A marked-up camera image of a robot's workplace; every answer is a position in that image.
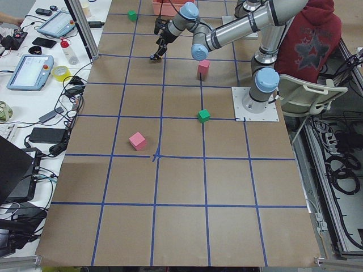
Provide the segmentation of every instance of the green cube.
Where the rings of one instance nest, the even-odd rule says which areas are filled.
[[[208,121],[209,118],[210,118],[210,114],[206,109],[203,109],[200,112],[198,112],[199,122],[204,123],[205,121]]]
[[[135,22],[137,20],[137,14],[134,10],[129,10],[127,12],[127,15],[129,16],[129,19],[133,22]]]

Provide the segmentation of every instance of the smartphone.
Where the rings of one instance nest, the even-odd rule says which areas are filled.
[[[42,47],[46,47],[46,48],[52,48],[53,46],[55,46],[56,43],[57,43],[56,41],[48,40],[48,39],[41,38],[41,37],[36,38],[32,42],[33,45],[38,45],[38,46],[42,46]]]

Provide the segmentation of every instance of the blue joint cap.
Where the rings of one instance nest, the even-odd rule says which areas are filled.
[[[265,67],[259,70],[255,78],[256,87],[261,92],[267,94],[273,92],[276,89],[279,81],[280,76],[274,69],[270,67]]]
[[[192,45],[192,57],[196,61],[205,60],[208,56],[208,49],[202,44]]]
[[[187,18],[189,20],[195,20],[199,16],[199,10],[198,10],[197,6],[192,2],[185,3],[180,8],[179,12],[180,12],[180,14],[182,14],[185,18]]]

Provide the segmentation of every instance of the table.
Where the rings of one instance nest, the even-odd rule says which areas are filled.
[[[63,1],[55,0],[52,2],[53,4],[57,5],[60,9],[65,4]],[[90,4],[91,12],[94,14],[92,17],[88,18],[88,20],[101,20],[105,21],[107,17],[107,11],[111,1],[98,1]],[[48,1],[44,0],[37,0],[34,6],[31,8],[29,14],[35,15],[38,17],[47,18],[46,16],[41,16],[35,14],[35,10],[37,8],[46,8],[49,6]],[[26,26],[36,20],[32,17],[27,17],[24,20],[22,26]],[[0,68],[1,70],[14,70],[17,66],[20,58],[24,54],[28,54],[28,48],[32,46],[31,42],[36,38],[42,36],[38,33],[33,26],[25,28],[25,31],[28,32],[28,36],[26,37],[24,43],[21,45],[19,50],[17,51],[5,51],[4,56],[0,58]],[[92,29],[92,34],[96,43],[99,43],[99,39],[101,37],[102,28],[100,29]],[[83,47],[82,41],[79,35],[70,38],[73,43],[73,49],[76,52],[77,56],[79,57],[80,63],[77,65],[71,66],[68,64],[67,59],[65,58],[62,50],[60,49],[59,44],[57,44],[53,49],[43,48],[43,54],[49,54],[54,57],[54,66],[58,65],[66,65],[69,67],[70,72],[72,75],[77,73],[81,67],[90,63],[90,60],[87,56],[87,53]],[[89,73],[90,73],[91,65],[86,66],[83,68],[78,75],[87,80]],[[45,86],[40,91],[12,91],[6,88],[6,84],[9,81],[11,74],[9,73],[1,73],[0,74],[0,97],[1,100],[5,101],[14,111],[14,115],[9,120],[9,122],[30,122],[34,123],[38,121],[38,118],[51,110],[54,109],[54,105],[62,91],[62,83],[58,82],[52,77],[49,76]],[[64,106],[69,110],[72,107],[72,104],[69,102],[68,99],[62,98],[62,103]],[[47,125],[55,124],[59,122],[61,119],[60,116],[55,117],[51,121],[47,122]],[[52,128],[64,128],[65,125],[61,121],[58,124],[52,126]],[[28,128],[18,128],[16,131],[16,135],[13,139],[13,143],[18,146],[19,148],[24,148],[24,138],[30,134],[33,126]],[[35,144],[32,143],[32,147],[37,147],[44,153],[48,153],[48,148],[52,144]],[[61,168],[62,161],[64,159],[64,153],[59,155],[56,158],[47,158],[42,159],[41,167],[49,169],[53,171],[55,174],[59,174],[59,170]],[[40,182],[36,186],[35,196],[31,203],[35,206],[45,207],[53,195],[52,187],[49,182]],[[14,254],[9,257],[27,257],[35,254],[35,250],[38,246],[39,240],[36,240],[32,243],[28,243],[22,250],[16,250]]]
[[[56,5],[59,10],[66,8],[66,5],[63,0],[54,0],[54,1],[52,1],[52,4]],[[109,9],[110,4],[111,4],[110,0],[91,2],[90,11],[91,11],[92,16],[87,18],[87,20],[104,22],[106,20],[107,11]],[[33,5],[33,7],[30,9],[28,14],[47,20],[49,18],[48,16],[38,15],[35,13],[35,10],[39,9],[39,8],[49,9],[49,1],[37,0],[35,2],[35,4]],[[31,17],[31,16],[26,17],[22,26],[27,26],[34,21],[39,21],[39,20],[34,17]],[[0,66],[17,66],[22,55],[29,54],[28,50],[30,47],[33,46],[32,42],[35,38],[37,38],[37,37],[47,38],[44,35],[38,33],[38,31],[36,31],[34,29],[34,27],[40,26],[41,24],[42,23],[35,23],[34,25],[30,25],[30,26],[24,28],[24,31],[28,32],[28,36],[22,43],[19,50],[12,52],[9,56],[5,56],[5,57],[1,58]],[[100,40],[101,34],[102,34],[102,30],[103,30],[102,28],[92,28],[91,29],[91,32],[95,39],[96,44],[99,43],[99,40]],[[84,65],[88,64],[90,62],[90,59],[83,46],[83,42],[82,42],[79,34],[77,34],[77,28],[75,28],[73,31],[71,31],[67,36],[70,37],[69,41],[71,42],[71,47],[79,59],[79,62],[76,65],[69,64],[67,59],[64,57],[64,53],[60,46],[60,39],[54,38],[54,40],[57,41],[57,44],[52,49],[42,48],[42,52],[43,52],[43,54],[50,54],[54,57],[54,66],[55,67],[59,66],[59,65],[65,65],[69,68],[80,69]]]
[[[235,6],[197,3],[213,25]],[[281,111],[278,123],[234,120],[230,87],[249,86],[259,40],[211,53],[200,81],[190,36],[149,61],[154,21],[149,0],[110,6],[37,249],[42,264],[314,265],[320,253]],[[204,108],[211,119],[201,124]],[[137,131],[142,151],[128,142]]]

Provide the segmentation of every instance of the hoodie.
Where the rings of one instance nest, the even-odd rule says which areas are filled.
[[[316,83],[319,72],[341,38],[341,20],[333,0],[309,0],[288,29],[278,50],[275,70]]]

